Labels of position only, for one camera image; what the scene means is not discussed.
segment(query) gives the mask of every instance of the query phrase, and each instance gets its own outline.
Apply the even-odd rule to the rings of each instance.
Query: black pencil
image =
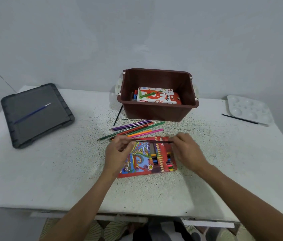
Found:
[[[118,115],[117,115],[117,117],[116,117],[116,120],[115,120],[115,123],[114,123],[114,126],[115,126],[115,124],[116,124],[116,122],[117,122],[117,119],[118,119],[118,117],[119,117],[119,114],[120,114],[120,112],[121,112],[121,110],[123,109],[123,105],[122,105],[122,107],[120,108],[120,110],[119,110],[119,113],[118,113]]]
[[[136,142],[148,142],[148,143],[173,143],[173,141],[163,141],[163,140],[149,140],[149,139],[131,139],[130,141],[136,141]]]
[[[242,120],[242,121],[245,121],[245,122],[249,122],[249,123],[259,124],[257,122],[249,121],[249,120],[246,120],[246,119],[243,119],[243,118],[239,118],[239,117],[233,117],[233,116],[229,116],[229,115],[225,115],[225,114],[222,114],[222,115],[226,116],[226,117],[231,117],[231,118],[235,118],[235,119],[238,119],[238,120]]]

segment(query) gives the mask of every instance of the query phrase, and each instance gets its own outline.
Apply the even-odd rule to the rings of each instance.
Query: brown plastic bin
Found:
[[[138,87],[173,89],[182,105],[132,101]],[[192,75],[183,71],[131,68],[123,71],[123,83],[117,100],[128,118],[180,122],[191,109],[199,106]]]

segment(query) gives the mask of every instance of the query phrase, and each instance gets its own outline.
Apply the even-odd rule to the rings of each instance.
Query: speckled table surface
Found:
[[[21,91],[31,89],[24,86]],[[103,168],[107,141],[120,104],[113,93],[59,89],[75,122],[16,150],[0,113],[0,207],[69,210],[95,183]],[[283,135],[221,116],[224,100],[200,99],[180,123],[166,122],[159,135],[188,132],[208,161],[227,176],[283,212]],[[116,125],[134,120],[121,113]],[[100,212],[192,216],[237,221],[202,179],[177,162],[178,170],[117,179]]]

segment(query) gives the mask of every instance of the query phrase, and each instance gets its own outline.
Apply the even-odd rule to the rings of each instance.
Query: palette well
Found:
[[[274,123],[272,113],[264,102],[236,95],[229,95],[227,99],[229,111],[234,117],[266,125]]]

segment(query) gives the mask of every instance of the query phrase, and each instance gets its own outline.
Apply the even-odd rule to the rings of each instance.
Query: blue paintbrush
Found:
[[[35,110],[35,111],[29,113],[28,115],[25,115],[24,117],[22,117],[22,118],[18,119],[17,121],[15,121],[13,124],[16,124],[16,123],[19,123],[19,122],[23,121],[24,119],[26,119],[26,118],[32,116],[33,114],[35,114],[35,113],[41,111],[42,109],[45,109],[45,108],[46,108],[48,105],[50,105],[50,104],[51,104],[51,103],[49,103],[49,104],[47,104],[47,105],[45,105],[45,106],[43,106],[43,107],[40,107],[39,109],[37,109],[37,110]]]

